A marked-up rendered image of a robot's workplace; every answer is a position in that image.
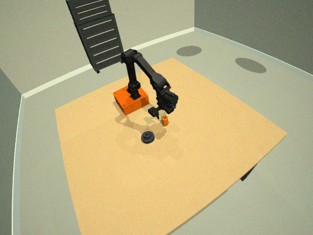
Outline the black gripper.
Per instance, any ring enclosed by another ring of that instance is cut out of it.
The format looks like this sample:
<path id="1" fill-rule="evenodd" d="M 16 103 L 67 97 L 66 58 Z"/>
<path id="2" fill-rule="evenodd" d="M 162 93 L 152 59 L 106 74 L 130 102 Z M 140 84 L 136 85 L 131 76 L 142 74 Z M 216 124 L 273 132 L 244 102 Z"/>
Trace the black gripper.
<path id="1" fill-rule="evenodd" d="M 157 99 L 156 97 L 156 100 L 157 100 L 157 105 L 158 107 L 155 108 L 154 106 L 150 109 L 148 109 L 148 113 L 152 116 L 152 117 L 157 117 L 159 119 L 159 112 L 161 110 L 161 104 L 162 103 L 165 103 L 166 101 L 165 100 L 159 100 Z"/>

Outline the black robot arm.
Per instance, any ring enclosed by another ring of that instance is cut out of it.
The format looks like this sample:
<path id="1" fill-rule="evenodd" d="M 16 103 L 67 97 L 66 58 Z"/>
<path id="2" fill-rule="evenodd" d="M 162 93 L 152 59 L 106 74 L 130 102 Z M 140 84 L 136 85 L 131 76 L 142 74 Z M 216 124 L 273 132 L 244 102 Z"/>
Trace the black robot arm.
<path id="1" fill-rule="evenodd" d="M 130 93 L 130 97 L 133 100 L 141 97 L 138 93 L 140 89 L 140 83 L 137 81 L 134 63 L 139 65 L 143 72 L 150 79 L 150 84 L 153 86 L 153 89 L 156 91 L 157 99 L 165 100 L 165 103 L 161 104 L 161 109 L 164 110 L 167 114 L 170 114 L 176 108 L 176 103 L 179 99 L 178 95 L 171 92 L 171 86 L 160 73 L 154 71 L 154 69 L 147 63 L 142 54 L 137 52 L 135 49 L 128 49 L 127 51 L 121 53 L 122 62 L 127 66 L 127 73 L 129 77 L 128 89 L 127 92 Z M 164 86 L 166 86 L 164 88 Z"/>

